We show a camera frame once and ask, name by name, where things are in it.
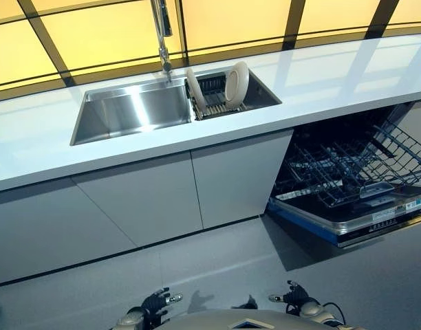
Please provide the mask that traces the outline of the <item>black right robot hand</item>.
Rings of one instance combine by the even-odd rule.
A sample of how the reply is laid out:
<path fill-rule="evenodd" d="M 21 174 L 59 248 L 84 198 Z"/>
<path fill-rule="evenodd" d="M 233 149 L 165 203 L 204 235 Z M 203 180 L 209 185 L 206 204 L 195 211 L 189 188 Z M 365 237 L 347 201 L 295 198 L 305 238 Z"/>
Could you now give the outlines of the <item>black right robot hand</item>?
<path fill-rule="evenodd" d="M 268 300 L 272 303 L 285 304 L 285 312 L 290 315 L 299 316 L 302 307 L 307 303 L 319 305 L 319 301 L 310 297 L 306 290 L 296 281 L 288 280 L 289 292 L 286 294 L 270 294 Z"/>

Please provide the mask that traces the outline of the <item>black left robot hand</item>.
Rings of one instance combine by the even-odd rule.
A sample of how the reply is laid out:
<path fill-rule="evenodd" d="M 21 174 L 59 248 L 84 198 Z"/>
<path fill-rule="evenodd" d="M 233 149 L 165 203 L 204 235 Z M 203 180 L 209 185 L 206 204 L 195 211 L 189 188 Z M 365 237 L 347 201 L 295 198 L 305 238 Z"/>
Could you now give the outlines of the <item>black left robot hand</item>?
<path fill-rule="evenodd" d="M 146 311 L 148 317 L 155 318 L 165 315 L 165 308 L 173 303 L 178 303 L 183 299 L 182 293 L 172 294 L 169 287 L 163 287 L 147 296 L 141 307 Z"/>

